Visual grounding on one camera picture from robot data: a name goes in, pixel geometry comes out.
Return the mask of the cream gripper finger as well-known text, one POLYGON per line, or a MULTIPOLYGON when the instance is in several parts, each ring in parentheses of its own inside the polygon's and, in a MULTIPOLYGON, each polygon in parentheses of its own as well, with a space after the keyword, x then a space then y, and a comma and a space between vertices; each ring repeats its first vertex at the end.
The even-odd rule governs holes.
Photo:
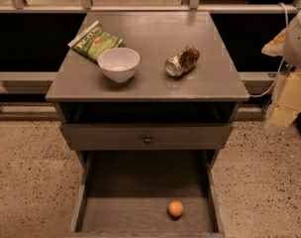
POLYGON ((283 29, 269 43, 263 46, 261 52, 270 57, 282 57, 287 29, 283 29))
POLYGON ((301 68, 288 76, 280 75, 274 86, 267 122, 275 127, 290 126, 301 113, 301 68))

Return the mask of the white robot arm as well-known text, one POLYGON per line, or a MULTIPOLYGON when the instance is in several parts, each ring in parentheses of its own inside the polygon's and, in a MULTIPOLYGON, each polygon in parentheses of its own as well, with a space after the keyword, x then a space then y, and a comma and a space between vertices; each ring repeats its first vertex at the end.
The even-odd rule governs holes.
POLYGON ((268 122, 276 127, 288 127, 301 113, 301 10, 261 52, 271 57, 283 57, 296 67, 282 83, 278 83, 278 96, 267 114, 268 122))

